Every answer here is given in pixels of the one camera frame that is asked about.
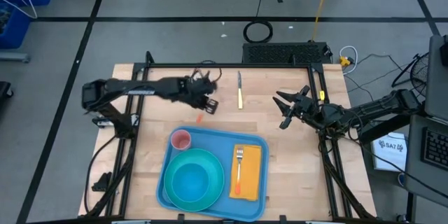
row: pink cup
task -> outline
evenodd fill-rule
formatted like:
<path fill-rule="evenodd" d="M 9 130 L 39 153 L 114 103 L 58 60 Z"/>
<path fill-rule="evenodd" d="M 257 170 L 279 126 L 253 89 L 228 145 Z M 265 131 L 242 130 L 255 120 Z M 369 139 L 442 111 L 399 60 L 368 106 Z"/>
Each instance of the pink cup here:
<path fill-rule="evenodd" d="M 171 135 L 171 145 L 180 151 L 188 150 L 191 147 L 191 136 L 188 131 L 178 129 Z"/>

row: orange napkin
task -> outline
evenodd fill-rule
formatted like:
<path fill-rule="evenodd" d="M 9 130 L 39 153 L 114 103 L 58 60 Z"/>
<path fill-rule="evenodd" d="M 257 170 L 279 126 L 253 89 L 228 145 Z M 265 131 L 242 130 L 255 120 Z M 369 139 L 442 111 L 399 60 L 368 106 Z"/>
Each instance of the orange napkin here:
<path fill-rule="evenodd" d="M 241 191 L 237 195 L 235 193 L 235 187 L 237 184 L 237 149 L 239 146 L 241 145 L 235 145 L 233 149 L 229 197 L 256 201 L 258 200 L 258 188 L 260 187 L 261 146 L 243 145 L 243 159 L 241 160 L 241 171 L 239 175 Z"/>

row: keyboard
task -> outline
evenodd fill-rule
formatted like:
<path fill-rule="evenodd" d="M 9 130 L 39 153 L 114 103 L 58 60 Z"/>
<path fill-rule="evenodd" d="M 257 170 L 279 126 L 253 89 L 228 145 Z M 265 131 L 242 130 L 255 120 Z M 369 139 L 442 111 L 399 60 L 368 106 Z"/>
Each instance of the keyboard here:
<path fill-rule="evenodd" d="M 421 161 L 448 171 L 448 136 L 423 128 Z"/>

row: knife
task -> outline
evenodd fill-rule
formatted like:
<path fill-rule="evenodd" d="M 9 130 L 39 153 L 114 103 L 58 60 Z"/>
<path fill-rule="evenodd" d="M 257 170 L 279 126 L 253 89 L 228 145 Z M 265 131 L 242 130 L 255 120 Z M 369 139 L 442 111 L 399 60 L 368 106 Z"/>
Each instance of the knife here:
<path fill-rule="evenodd" d="M 243 94 L 241 87 L 241 73 L 238 71 L 238 109 L 243 109 Z"/>

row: yellow cable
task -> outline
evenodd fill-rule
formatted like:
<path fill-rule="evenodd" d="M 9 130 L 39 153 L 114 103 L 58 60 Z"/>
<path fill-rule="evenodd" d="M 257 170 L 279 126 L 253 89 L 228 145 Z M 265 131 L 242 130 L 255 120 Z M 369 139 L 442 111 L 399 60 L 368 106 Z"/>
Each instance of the yellow cable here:
<path fill-rule="evenodd" d="M 313 36 L 311 37 L 311 40 L 314 41 L 314 38 L 316 38 L 316 34 L 317 34 L 317 23 L 319 22 L 319 16 L 321 15 L 321 11 L 322 11 L 322 5 L 323 2 L 325 0 L 321 0 L 321 3 L 319 4 L 319 9 L 317 10 L 317 15 L 316 15 L 316 21 L 314 23 L 314 32 L 313 32 Z"/>

